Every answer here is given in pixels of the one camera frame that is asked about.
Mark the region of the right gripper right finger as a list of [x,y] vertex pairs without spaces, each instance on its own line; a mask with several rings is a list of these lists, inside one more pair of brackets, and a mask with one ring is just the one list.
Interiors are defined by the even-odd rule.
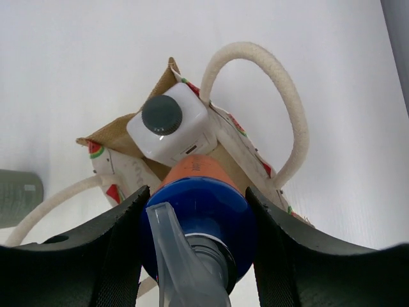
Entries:
[[255,187],[254,272],[261,306],[408,306],[408,244],[375,250],[323,233]]

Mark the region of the green bottle beige cap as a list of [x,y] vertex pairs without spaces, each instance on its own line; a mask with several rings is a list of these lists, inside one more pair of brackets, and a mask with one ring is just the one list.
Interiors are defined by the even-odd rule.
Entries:
[[41,178],[32,172],[1,170],[1,228],[17,226],[43,201]]

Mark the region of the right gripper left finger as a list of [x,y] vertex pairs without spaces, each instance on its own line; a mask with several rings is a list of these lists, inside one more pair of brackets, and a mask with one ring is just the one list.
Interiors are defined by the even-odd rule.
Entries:
[[135,306],[148,186],[42,244],[1,247],[1,306]]

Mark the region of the watermelon print canvas bag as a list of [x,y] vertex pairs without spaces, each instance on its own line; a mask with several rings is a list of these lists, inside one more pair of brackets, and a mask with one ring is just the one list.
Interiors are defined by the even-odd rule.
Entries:
[[[254,63],[269,76],[288,112],[293,146],[287,161],[279,170],[275,170],[260,154],[258,146],[262,143],[284,144],[286,136],[279,136],[271,131],[249,134],[249,125],[240,125],[234,117],[234,111],[226,111],[211,100],[217,75],[226,64],[237,59]],[[214,158],[244,197],[246,189],[254,186],[280,209],[289,210],[289,204],[282,195],[282,187],[306,159],[309,129],[298,91],[281,62],[258,44],[231,43],[213,55],[199,86],[189,83],[180,75],[178,67],[169,63],[148,99],[165,93],[177,83],[187,84],[210,115],[217,146],[210,153],[199,155]],[[76,228],[113,209],[144,186],[148,186],[151,197],[173,166],[145,157],[127,132],[127,123],[141,109],[142,107],[136,113],[117,118],[88,137],[79,138],[78,143],[89,150],[94,167],[93,176],[39,204],[17,225],[1,247],[42,244],[55,235]],[[148,275],[141,263],[137,300],[154,287],[158,287],[158,283]]]

